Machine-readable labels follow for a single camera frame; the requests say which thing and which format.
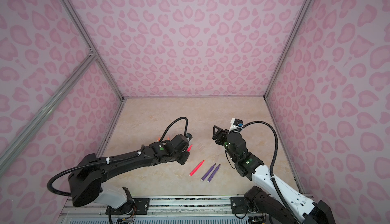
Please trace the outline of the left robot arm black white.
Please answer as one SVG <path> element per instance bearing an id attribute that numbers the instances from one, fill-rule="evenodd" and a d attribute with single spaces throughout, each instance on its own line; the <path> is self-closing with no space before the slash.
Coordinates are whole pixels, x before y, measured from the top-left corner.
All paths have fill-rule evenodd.
<path id="1" fill-rule="evenodd" d="M 192 138 L 187 133 L 113 157 L 98 158 L 94 153 L 85 156 L 68 177 L 73 206 L 81 207 L 93 202 L 101 193 L 102 184 L 117 175 L 171 162 L 184 165 L 190 155 L 187 149 Z"/>

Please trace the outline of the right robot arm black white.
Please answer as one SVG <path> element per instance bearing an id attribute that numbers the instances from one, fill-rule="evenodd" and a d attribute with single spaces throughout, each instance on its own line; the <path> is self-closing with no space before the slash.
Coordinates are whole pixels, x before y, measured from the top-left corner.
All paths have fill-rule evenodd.
<path id="1" fill-rule="evenodd" d="M 246 210 L 260 212 L 282 224 L 334 224 L 330 206 L 324 201 L 315 202 L 277 177 L 273 168 L 252 154 L 241 135 L 242 128 L 213 128 L 212 139 L 224 147 L 241 177 L 254 186 L 244 194 Z"/>

